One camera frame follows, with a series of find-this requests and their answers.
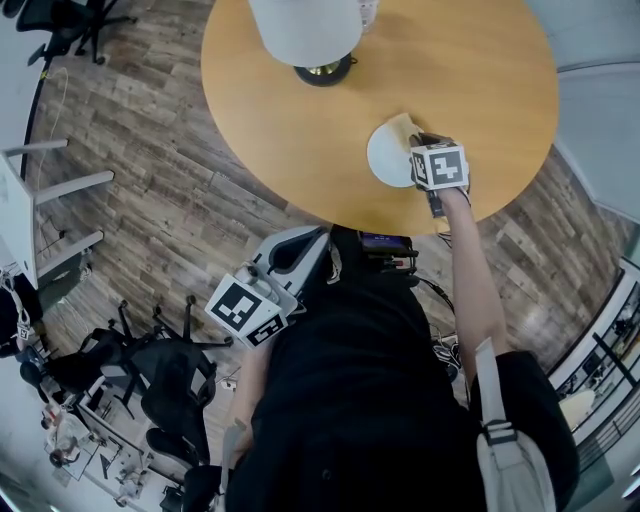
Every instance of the white lamp shade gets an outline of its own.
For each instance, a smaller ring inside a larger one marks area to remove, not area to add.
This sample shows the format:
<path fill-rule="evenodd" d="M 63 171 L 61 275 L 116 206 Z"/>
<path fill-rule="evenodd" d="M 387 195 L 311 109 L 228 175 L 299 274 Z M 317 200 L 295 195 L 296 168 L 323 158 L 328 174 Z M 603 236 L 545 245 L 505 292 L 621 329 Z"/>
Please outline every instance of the white lamp shade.
<path fill-rule="evenodd" d="M 249 4 L 265 48 L 290 66 L 310 68 L 338 61 L 362 36 L 357 0 L 249 0 Z"/>

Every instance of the black shirt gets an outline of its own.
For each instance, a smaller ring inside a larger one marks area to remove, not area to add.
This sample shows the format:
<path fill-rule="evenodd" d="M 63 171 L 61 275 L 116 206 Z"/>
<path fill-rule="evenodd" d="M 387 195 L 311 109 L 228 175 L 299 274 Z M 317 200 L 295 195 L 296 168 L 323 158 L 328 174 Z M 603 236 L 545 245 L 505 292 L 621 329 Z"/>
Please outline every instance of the black shirt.
<path fill-rule="evenodd" d="M 484 510 L 478 386 L 470 410 L 456 402 L 411 290 L 380 275 L 308 308 L 274 344 L 227 510 Z M 578 459 L 557 395 L 529 353 L 498 368 L 507 418 L 538 443 L 561 509 Z"/>

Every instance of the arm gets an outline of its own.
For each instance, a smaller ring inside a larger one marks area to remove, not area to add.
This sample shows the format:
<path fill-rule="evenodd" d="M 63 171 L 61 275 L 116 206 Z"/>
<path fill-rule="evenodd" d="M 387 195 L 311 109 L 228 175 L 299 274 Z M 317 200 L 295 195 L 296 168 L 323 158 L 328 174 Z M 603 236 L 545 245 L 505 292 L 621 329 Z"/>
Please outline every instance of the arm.
<path fill-rule="evenodd" d="M 271 357 L 271 342 L 255 350 L 245 352 L 242 359 L 236 392 L 225 420 L 225 430 L 241 429 L 231 454 L 230 467 L 235 468 L 238 459 L 253 446 L 251 417 L 264 394 L 267 367 Z"/>
<path fill-rule="evenodd" d="M 471 385 L 476 376 L 475 350 L 485 339 L 492 338 L 496 355 L 510 350 L 504 310 L 467 199 L 458 189 L 440 190 L 438 197 L 451 228 L 456 330 Z"/>

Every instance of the table top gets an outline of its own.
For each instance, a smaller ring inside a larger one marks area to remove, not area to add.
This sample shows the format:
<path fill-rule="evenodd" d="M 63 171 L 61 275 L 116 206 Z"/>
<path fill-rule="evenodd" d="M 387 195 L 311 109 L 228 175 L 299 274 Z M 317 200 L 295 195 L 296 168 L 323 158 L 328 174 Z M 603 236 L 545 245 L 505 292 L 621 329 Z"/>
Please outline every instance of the table top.
<path fill-rule="evenodd" d="M 0 238 L 31 285 L 38 289 L 33 194 L 0 152 Z"/>
<path fill-rule="evenodd" d="M 367 142 L 408 112 L 465 147 L 474 214 L 531 182 L 558 117 L 551 50 L 523 0 L 382 0 L 358 64 L 333 87 L 304 84 L 262 45 L 247 0 L 217 0 L 202 81 L 223 137 L 266 186 L 320 217 L 383 234 L 446 231 L 424 193 L 380 182 Z"/>

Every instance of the lamp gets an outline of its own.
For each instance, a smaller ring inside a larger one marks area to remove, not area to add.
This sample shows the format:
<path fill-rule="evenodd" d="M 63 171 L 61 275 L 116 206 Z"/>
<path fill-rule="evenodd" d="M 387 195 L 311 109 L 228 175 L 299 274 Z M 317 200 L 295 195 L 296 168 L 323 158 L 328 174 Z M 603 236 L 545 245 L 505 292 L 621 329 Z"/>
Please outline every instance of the lamp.
<path fill-rule="evenodd" d="M 362 36 L 357 0 L 249 0 L 267 51 L 316 86 L 340 82 Z"/>

